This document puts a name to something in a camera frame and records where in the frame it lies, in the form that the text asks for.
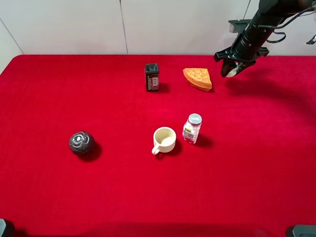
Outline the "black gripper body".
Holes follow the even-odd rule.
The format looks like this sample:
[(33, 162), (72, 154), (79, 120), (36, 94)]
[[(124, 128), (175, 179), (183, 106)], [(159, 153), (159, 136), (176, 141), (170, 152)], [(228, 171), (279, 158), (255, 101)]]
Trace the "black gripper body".
[(235, 62), (251, 62), (261, 56), (267, 56), (269, 50), (263, 44), (269, 37), (269, 30), (259, 28), (252, 21), (246, 29), (238, 34), (232, 46), (216, 52), (214, 60), (216, 62), (229, 58)]

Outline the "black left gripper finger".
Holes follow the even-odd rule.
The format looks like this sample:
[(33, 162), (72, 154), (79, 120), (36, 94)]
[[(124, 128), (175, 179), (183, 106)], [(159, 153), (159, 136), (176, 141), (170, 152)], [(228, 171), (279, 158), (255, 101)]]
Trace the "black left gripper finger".
[(229, 58), (223, 59), (221, 76), (226, 77), (228, 72), (235, 67), (235, 61)]

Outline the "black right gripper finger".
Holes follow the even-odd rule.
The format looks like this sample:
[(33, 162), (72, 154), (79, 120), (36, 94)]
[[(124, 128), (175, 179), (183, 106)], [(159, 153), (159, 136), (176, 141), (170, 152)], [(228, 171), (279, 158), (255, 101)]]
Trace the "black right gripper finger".
[(256, 61), (251, 62), (236, 62), (236, 74), (240, 74), (245, 69), (254, 66), (256, 64)]

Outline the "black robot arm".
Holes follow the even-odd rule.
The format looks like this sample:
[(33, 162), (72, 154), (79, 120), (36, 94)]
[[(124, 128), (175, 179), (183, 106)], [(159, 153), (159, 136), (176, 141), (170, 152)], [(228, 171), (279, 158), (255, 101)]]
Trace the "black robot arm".
[(258, 58), (269, 54), (264, 43), (279, 43), (286, 38), (286, 33), (275, 30), (312, 11), (316, 11), (314, 0), (261, 0), (252, 19), (230, 20), (230, 32), (237, 33), (237, 38), (232, 46), (214, 55), (216, 62), (223, 62), (221, 76), (233, 77), (255, 65)]

